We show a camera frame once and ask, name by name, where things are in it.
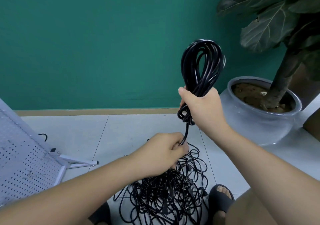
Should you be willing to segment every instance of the potted plant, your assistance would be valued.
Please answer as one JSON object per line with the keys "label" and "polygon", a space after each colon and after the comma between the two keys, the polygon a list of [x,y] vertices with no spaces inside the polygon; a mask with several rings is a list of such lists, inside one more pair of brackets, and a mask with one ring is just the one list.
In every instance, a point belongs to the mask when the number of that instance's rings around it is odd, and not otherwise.
{"label": "potted plant", "polygon": [[300,64],[320,81],[320,0],[220,0],[217,13],[236,12],[255,19],[241,30],[240,44],[260,53],[284,44],[282,63],[271,82],[255,77],[232,79],[221,94],[226,119],[258,144],[275,143],[292,128],[301,101],[288,86]]}

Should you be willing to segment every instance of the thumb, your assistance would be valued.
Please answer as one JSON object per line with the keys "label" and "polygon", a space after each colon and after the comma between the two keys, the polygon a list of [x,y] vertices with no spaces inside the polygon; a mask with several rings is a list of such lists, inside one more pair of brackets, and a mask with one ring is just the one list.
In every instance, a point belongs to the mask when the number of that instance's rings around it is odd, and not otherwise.
{"label": "thumb", "polygon": [[185,144],[175,147],[171,151],[171,156],[174,159],[174,161],[177,161],[182,156],[188,154],[189,152],[189,145],[185,142]]}
{"label": "thumb", "polygon": [[184,89],[183,87],[180,87],[178,89],[178,93],[181,96],[182,100],[187,105],[192,104],[197,99],[197,97],[193,93],[191,93],[190,91]]}

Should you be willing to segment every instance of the slipper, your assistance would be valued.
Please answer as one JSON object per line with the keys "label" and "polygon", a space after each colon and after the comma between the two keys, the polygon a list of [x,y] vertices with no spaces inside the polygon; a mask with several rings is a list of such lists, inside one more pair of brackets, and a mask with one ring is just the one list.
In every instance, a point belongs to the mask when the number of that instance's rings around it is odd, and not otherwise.
{"label": "slipper", "polygon": [[97,225],[100,222],[105,222],[108,225],[111,225],[111,215],[108,203],[103,203],[88,219],[94,225]]}
{"label": "slipper", "polygon": [[[231,199],[224,193],[217,191],[217,187],[222,186],[225,187],[231,195]],[[225,213],[228,211],[229,207],[234,203],[235,199],[231,191],[224,185],[215,185],[210,193],[209,193],[209,215],[207,224],[212,224],[212,219],[217,211],[224,211]]]}

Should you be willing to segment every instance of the plant stem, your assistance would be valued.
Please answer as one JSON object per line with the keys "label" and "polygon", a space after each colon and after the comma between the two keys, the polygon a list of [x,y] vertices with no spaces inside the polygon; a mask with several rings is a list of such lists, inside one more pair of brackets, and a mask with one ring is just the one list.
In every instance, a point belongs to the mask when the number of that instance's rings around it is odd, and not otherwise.
{"label": "plant stem", "polygon": [[279,102],[286,93],[292,75],[297,70],[298,65],[298,55],[294,51],[287,49],[268,93],[261,100],[260,104],[264,110],[279,106]]}

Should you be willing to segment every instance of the perforated metal panel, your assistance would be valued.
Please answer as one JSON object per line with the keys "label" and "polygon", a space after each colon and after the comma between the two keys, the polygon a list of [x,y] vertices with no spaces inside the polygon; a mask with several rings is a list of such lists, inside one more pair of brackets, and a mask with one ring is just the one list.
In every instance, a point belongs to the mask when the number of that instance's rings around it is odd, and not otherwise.
{"label": "perforated metal panel", "polygon": [[65,171],[57,153],[0,100],[0,206],[46,190]]}

